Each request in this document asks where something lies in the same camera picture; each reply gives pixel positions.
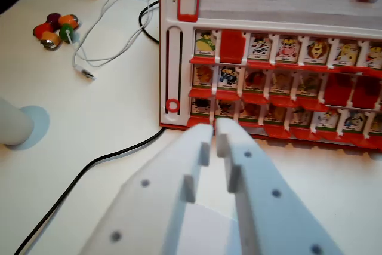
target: cartoon character card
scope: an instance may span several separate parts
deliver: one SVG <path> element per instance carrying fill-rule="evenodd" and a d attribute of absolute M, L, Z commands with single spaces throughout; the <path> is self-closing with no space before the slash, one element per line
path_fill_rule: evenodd
<path fill-rule="evenodd" d="M 301 44 L 296 36 L 281 35 L 278 43 L 278 52 L 276 61 L 279 62 L 297 62 Z"/>
<path fill-rule="evenodd" d="M 199 88 L 211 88 L 214 71 L 207 65 L 193 65 L 193 85 Z"/>
<path fill-rule="evenodd" d="M 272 42 L 268 34 L 251 34 L 249 39 L 248 59 L 269 60 Z"/>
<path fill-rule="evenodd" d="M 222 66 L 219 68 L 219 82 L 217 88 L 219 90 L 235 91 L 238 87 L 238 78 L 238 68 Z"/>
<path fill-rule="evenodd" d="M 196 56 L 215 56 L 216 37 L 211 30 L 195 31 L 195 52 Z"/>
<path fill-rule="evenodd" d="M 227 100 L 217 100 L 216 104 L 217 106 L 215 110 L 215 116 L 225 116 L 227 118 L 233 118 L 233 114 L 235 113 L 235 102 Z"/>
<path fill-rule="evenodd" d="M 273 104 L 268 105 L 267 114 L 264 117 L 264 123 L 282 125 L 285 120 L 287 109 L 284 107 L 276 107 Z"/>
<path fill-rule="evenodd" d="M 341 40 L 337 46 L 337 55 L 333 61 L 334 66 L 354 66 L 358 56 L 356 41 Z"/>
<path fill-rule="evenodd" d="M 276 70 L 272 73 L 269 94 L 289 95 L 293 82 L 292 72 L 288 70 Z"/>
<path fill-rule="evenodd" d="M 291 127 L 309 128 L 312 115 L 313 112 L 311 110 L 305 110 L 303 107 L 295 107 L 289 125 Z"/>
<path fill-rule="evenodd" d="M 239 121 L 257 122 L 260 115 L 261 106 L 257 104 L 241 103 Z"/>
<path fill-rule="evenodd" d="M 210 116 L 211 100 L 202 98 L 192 98 L 192 116 Z"/>
<path fill-rule="evenodd" d="M 374 119 L 372 120 L 369 134 L 382 134 L 382 113 L 375 115 Z"/>
<path fill-rule="evenodd" d="M 262 93 L 267 75 L 261 69 L 246 69 L 244 79 L 244 92 Z"/>
<path fill-rule="evenodd" d="M 343 132 L 362 133 L 367 117 L 364 112 L 358 110 L 349 110 L 348 117 L 345 120 Z"/>
<path fill-rule="evenodd" d="M 305 64 L 325 65 L 330 45 L 327 39 L 311 37 L 304 59 Z"/>
<path fill-rule="evenodd" d="M 335 131 L 337 128 L 338 120 L 340 119 L 340 114 L 337 110 L 328 110 L 327 112 L 315 112 L 317 116 L 316 129 Z"/>
<path fill-rule="evenodd" d="M 365 67 L 382 69 L 382 43 L 370 42 Z"/>
<path fill-rule="evenodd" d="M 300 74 L 296 95 L 300 97 L 316 98 L 320 89 L 321 79 L 319 74 L 303 72 Z"/>

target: lion cartoon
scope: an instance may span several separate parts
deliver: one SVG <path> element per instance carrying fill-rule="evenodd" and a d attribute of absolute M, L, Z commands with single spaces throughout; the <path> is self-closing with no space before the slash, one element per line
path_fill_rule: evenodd
<path fill-rule="evenodd" d="M 315 41 L 308 47 L 308 55 L 312 59 L 318 59 L 324 56 L 329 50 L 329 46 L 324 41 Z"/>

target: dog cartoon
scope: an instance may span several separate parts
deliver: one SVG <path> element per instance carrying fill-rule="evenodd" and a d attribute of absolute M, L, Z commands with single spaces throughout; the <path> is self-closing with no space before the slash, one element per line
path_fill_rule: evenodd
<path fill-rule="evenodd" d="M 223 67 L 220 72 L 220 82 L 227 81 L 228 85 L 236 84 L 238 77 L 236 76 L 235 68 L 232 67 Z"/>
<path fill-rule="evenodd" d="M 265 55 L 268 52 L 269 45 L 264 40 L 263 37 L 255 38 L 253 44 L 251 45 L 253 48 L 253 54 L 262 54 Z"/>
<path fill-rule="evenodd" d="M 206 66 L 200 66 L 196 68 L 196 76 L 198 77 L 199 81 L 202 83 L 210 82 L 213 74 L 214 72 Z"/>
<path fill-rule="evenodd" d="M 344 44 L 341 47 L 339 54 L 336 56 L 335 61 L 355 61 L 357 57 L 357 49 L 352 48 L 350 44 Z"/>
<path fill-rule="evenodd" d="M 382 56 L 381 52 L 382 52 L 382 47 L 380 45 L 371 46 L 369 53 L 366 57 L 366 61 L 370 63 L 374 61 L 378 61 L 379 59 L 381 59 L 381 56 Z"/>
<path fill-rule="evenodd" d="M 298 45 L 297 40 L 295 40 L 291 37 L 282 39 L 278 55 L 286 56 L 286 57 L 296 57 L 297 56 L 297 45 Z"/>
<path fill-rule="evenodd" d="M 312 59 L 318 59 L 324 56 L 329 50 L 329 46 L 324 41 L 315 41 L 308 47 L 308 55 Z"/>
<path fill-rule="evenodd" d="M 350 116 L 345 120 L 345 127 L 357 127 L 361 122 L 363 122 L 363 118 L 361 116 L 356 116 L 356 113 L 351 112 Z"/>

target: white table surface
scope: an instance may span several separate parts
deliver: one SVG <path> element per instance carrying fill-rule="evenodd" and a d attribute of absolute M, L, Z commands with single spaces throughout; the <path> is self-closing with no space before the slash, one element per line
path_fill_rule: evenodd
<path fill-rule="evenodd" d="M 72 48 L 44 50 L 32 29 L 52 12 L 76 14 L 83 33 L 105 0 L 20 0 L 0 16 L 0 96 L 17 107 L 42 106 L 50 115 L 46 136 L 34 147 L 0 145 L 0 253 L 11 254 L 94 158 L 134 145 L 158 130 L 158 46 L 143 34 L 89 82 L 71 67 Z M 88 57 L 117 52 L 138 28 L 144 8 L 119 1 L 85 43 Z M 148 30 L 158 37 L 158 11 Z M 119 187 L 182 132 L 167 130 L 130 156 L 86 173 L 30 254 L 78 254 Z M 382 157 L 348 150 L 258 140 L 287 182 L 345 254 L 382 250 Z M 235 217 L 226 192 L 223 160 L 212 149 L 202 168 L 197 203 Z"/>

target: screw hole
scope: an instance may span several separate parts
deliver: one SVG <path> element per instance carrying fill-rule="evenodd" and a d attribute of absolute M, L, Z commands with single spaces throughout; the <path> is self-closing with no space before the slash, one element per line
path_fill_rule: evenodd
<path fill-rule="evenodd" d="M 274 189 L 274 190 L 272 190 L 272 195 L 274 197 L 280 197 L 281 196 L 281 192 L 278 189 Z"/>
<path fill-rule="evenodd" d="M 112 242 L 118 242 L 119 240 L 121 240 L 121 238 L 122 238 L 122 235 L 120 231 L 114 231 L 110 236 L 110 240 Z"/>
<path fill-rule="evenodd" d="M 318 245 L 313 245 L 310 250 L 312 251 L 313 254 L 317 254 L 317 255 L 320 255 L 322 254 L 322 249 L 320 246 Z"/>
<path fill-rule="evenodd" d="M 145 188 L 146 186 L 150 185 L 150 180 L 144 179 L 141 181 L 141 185 Z"/>

